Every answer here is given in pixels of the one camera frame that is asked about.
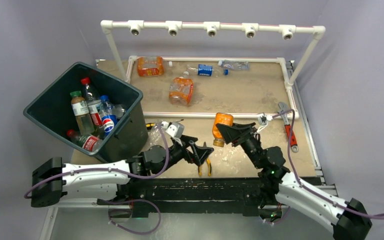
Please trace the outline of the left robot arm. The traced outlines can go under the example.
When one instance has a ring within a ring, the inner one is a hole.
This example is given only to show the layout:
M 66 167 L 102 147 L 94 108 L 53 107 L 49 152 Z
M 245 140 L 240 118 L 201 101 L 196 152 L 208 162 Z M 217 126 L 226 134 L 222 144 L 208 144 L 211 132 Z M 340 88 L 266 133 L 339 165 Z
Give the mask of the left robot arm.
M 171 146 L 153 145 L 136 156 L 111 163 L 70 164 L 53 157 L 32 172 L 32 186 L 24 198 L 30 200 L 33 208 L 87 198 L 122 205 L 128 201 L 129 191 L 121 185 L 131 179 L 156 178 L 181 160 L 199 167 L 214 152 L 206 144 L 198 146 L 196 137 L 182 135 L 171 140 Z

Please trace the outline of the clear bottle white cap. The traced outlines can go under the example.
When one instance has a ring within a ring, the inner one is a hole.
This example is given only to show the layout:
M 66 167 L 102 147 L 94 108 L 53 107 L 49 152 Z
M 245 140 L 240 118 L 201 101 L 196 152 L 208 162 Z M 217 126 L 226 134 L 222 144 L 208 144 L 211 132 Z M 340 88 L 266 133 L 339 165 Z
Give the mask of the clear bottle white cap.
M 164 141 L 166 139 L 163 120 L 158 119 L 148 132 L 148 142 L 146 149 L 149 150 L 153 146 L 165 147 Z

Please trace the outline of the small orange juice bottle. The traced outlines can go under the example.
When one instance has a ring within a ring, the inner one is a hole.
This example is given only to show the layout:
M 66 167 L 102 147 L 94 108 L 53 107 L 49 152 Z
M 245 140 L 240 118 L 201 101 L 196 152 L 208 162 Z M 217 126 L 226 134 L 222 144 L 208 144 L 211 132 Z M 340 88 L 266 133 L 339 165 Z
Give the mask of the small orange juice bottle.
M 234 116 L 227 113 L 218 112 L 215 115 L 213 126 L 212 126 L 212 135 L 213 135 L 213 145 L 216 147 L 223 147 L 225 145 L 225 140 L 223 137 L 223 130 L 225 126 L 231 127 L 233 125 Z

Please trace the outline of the Pepsi bottle blue cap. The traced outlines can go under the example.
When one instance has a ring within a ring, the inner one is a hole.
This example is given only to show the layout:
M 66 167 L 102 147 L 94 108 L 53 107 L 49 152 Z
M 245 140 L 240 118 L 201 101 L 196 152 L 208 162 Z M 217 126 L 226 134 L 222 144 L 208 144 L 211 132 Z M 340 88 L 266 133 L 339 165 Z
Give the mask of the Pepsi bottle blue cap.
M 104 134 L 105 136 L 108 136 L 115 129 L 118 123 L 114 112 L 115 106 L 110 102 L 110 99 L 107 95 L 102 95 L 100 100 L 101 106 L 99 116 L 101 118 Z

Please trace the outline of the small jar green lid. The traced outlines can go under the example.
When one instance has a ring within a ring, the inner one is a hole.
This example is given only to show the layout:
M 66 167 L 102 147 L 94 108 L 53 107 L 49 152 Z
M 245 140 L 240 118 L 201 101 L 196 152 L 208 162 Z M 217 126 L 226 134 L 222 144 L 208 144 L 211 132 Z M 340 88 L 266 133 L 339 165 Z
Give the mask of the small jar green lid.
M 95 131 L 94 123 L 91 119 L 89 108 L 81 91 L 70 93 L 71 107 L 75 116 L 77 126 L 81 135 L 91 135 Z

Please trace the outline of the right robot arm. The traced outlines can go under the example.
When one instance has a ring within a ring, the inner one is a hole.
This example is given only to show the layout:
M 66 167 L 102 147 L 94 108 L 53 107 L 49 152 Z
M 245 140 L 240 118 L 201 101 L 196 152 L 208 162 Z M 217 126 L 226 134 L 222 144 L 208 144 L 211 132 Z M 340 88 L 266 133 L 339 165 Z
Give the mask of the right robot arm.
M 364 240 L 373 224 L 364 205 L 357 199 L 346 201 L 306 182 L 284 166 L 286 160 L 278 146 L 262 148 L 253 123 L 215 125 L 223 140 L 241 146 L 260 172 L 263 204 L 275 201 L 313 219 L 332 233 L 335 240 Z

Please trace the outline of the large crushed orange label bottle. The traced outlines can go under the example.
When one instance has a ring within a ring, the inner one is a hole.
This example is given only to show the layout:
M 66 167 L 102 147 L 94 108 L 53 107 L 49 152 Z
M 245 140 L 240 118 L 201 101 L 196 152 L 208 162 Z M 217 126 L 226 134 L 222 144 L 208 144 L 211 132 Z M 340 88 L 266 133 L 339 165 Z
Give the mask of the large crushed orange label bottle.
M 136 70 L 140 77 L 161 76 L 173 67 L 172 61 L 164 60 L 161 56 L 138 57 L 136 63 Z

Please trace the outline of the dark green plastic bin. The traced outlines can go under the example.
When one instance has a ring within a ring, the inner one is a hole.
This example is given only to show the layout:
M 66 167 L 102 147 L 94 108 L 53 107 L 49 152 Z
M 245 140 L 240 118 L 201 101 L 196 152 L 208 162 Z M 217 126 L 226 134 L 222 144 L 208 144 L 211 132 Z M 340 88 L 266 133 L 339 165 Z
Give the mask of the dark green plastic bin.
M 67 136 L 78 124 L 70 104 L 70 93 L 81 90 L 81 79 L 88 77 L 99 93 L 113 104 L 125 106 L 126 112 L 114 130 L 95 151 L 71 142 Z M 75 62 L 40 93 L 23 111 L 26 118 L 77 151 L 102 163 L 118 162 L 137 155 L 148 140 L 141 106 L 143 93 L 133 85 L 84 62 Z

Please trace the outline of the red label bottle red cap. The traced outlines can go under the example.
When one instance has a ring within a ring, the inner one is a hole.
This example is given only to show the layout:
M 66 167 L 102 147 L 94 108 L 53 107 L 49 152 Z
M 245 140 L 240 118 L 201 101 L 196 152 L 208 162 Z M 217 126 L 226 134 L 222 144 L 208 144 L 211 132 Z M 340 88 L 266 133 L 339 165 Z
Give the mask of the red label bottle red cap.
M 89 152 L 96 151 L 103 143 L 103 140 L 97 136 L 92 134 L 81 135 L 73 129 L 68 130 L 66 135 L 70 138 L 71 142 Z

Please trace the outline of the clear crushed bottle back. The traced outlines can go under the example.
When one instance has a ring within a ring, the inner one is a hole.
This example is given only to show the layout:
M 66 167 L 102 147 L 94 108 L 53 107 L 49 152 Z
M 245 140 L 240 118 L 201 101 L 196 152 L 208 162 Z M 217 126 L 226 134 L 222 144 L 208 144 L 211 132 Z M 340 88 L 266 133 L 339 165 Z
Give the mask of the clear crushed bottle back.
M 221 68 L 229 71 L 247 71 L 250 64 L 247 61 L 219 60 L 217 63 Z

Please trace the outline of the blue label bottle back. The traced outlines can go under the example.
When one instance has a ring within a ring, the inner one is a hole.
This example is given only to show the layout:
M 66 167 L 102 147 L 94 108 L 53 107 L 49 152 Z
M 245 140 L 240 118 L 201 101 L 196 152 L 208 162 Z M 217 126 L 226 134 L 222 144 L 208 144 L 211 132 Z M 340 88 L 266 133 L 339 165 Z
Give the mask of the blue label bottle back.
M 228 69 L 216 68 L 207 64 L 188 64 L 186 70 L 192 75 L 204 77 L 222 77 L 229 74 Z

